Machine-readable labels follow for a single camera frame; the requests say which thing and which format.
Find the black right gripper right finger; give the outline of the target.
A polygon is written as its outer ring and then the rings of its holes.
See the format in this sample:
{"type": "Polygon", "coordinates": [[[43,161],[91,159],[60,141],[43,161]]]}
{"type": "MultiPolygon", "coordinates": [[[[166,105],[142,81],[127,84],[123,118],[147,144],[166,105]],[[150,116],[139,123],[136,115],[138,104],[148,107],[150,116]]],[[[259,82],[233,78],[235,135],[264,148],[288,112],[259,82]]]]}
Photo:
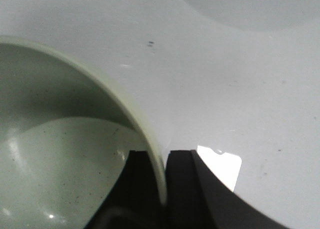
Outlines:
{"type": "Polygon", "coordinates": [[[195,150],[172,150],[167,158],[169,229],[283,229],[231,192],[195,150]]]}

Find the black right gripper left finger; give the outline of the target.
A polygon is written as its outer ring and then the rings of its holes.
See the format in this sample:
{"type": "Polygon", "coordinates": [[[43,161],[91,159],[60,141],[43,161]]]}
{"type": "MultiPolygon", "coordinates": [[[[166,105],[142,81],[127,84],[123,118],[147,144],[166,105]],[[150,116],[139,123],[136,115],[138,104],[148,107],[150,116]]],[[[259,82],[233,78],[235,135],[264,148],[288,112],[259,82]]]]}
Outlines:
{"type": "Polygon", "coordinates": [[[87,229],[159,229],[161,203],[148,153],[129,152],[125,166],[87,229]]]}

